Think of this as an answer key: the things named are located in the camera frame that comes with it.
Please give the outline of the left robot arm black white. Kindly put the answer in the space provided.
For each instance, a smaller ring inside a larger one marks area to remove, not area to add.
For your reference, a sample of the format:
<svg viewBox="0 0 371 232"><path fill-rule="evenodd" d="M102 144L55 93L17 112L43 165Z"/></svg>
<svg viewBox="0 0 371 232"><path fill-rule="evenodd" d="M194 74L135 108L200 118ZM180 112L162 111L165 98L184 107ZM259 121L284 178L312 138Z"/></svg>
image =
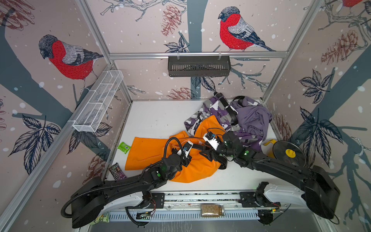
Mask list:
<svg viewBox="0 0 371 232"><path fill-rule="evenodd" d="M115 200L142 193L139 202L127 200L123 206L128 208L150 203L151 190L165 185L190 164L192 147L193 143L187 142L180 145L179 150L172 149L171 155L164 155L160 161L133 177L113 181L103 181L100 177L91 179L65 203L61 216L70 218L72 227L77 229L95 220Z"/></svg>

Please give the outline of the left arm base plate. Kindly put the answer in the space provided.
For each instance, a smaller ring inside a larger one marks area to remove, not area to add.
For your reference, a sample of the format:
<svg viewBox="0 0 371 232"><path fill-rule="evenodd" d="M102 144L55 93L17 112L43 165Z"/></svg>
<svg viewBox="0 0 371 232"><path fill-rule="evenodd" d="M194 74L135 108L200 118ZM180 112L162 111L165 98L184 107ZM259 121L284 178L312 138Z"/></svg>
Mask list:
<svg viewBox="0 0 371 232"><path fill-rule="evenodd" d="M165 194L164 193L150 193L145 192L142 197L142 201L135 207L137 209L162 209L165 203Z"/></svg>

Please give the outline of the orange trousers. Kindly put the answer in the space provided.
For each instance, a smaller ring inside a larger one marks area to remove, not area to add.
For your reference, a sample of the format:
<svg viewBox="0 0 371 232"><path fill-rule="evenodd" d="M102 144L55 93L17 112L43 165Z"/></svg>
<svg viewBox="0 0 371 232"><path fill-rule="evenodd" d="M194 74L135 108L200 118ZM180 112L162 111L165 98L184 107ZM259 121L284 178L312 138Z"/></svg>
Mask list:
<svg viewBox="0 0 371 232"><path fill-rule="evenodd" d="M216 117L211 116L201 122L196 130L195 137L189 137L186 131L182 131L174 137L181 142L181 145L185 145L187 142L195 145L204 145L205 140L203 136L207 132L212 132L218 137L226 133ZM134 138L125 164L125 170L143 170L149 165L162 160L167 141L167 139ZM192 157L190 164L175 175L175 178L172 179L173 182L191 183L205 179L211 177L220 167L219 162L207 160L196 149L191 150L190 156Z"/></svg>

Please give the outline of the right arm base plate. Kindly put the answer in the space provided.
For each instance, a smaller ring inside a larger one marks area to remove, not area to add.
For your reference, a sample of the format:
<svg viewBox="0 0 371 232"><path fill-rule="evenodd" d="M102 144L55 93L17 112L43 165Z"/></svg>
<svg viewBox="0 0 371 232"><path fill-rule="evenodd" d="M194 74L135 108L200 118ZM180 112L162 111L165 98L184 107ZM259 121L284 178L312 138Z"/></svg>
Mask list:
<svg viewBox="0 0 371 232"><path fill-rule="evenodd" d="M242 207L245 208L253 208L253 207L274 207L278 208L281 206L279 202L273 203L270 202L264 194L256 194L252 191L245 191L240 192L240 199L238 203L242 205Z"/></svg>

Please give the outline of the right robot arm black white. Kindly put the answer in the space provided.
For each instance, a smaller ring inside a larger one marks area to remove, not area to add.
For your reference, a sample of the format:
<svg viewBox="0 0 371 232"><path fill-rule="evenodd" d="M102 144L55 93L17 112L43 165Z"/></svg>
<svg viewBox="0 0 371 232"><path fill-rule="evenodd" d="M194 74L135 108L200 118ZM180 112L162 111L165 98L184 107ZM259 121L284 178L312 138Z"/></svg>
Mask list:
<svg viewBox="0 0 371 232"><path fill-rule="evenodd" d="M232 132L223 134L222 139L208 132L204 139L204 146L193 145L193 149L199 150L209 161L226 164L227 157L232 157L240 167L273 175L299 188L303 192L300 199L313 213L326 219L335 217L340 190L323 168L306 168L270 158L262 152L243 146Z"/></svg>

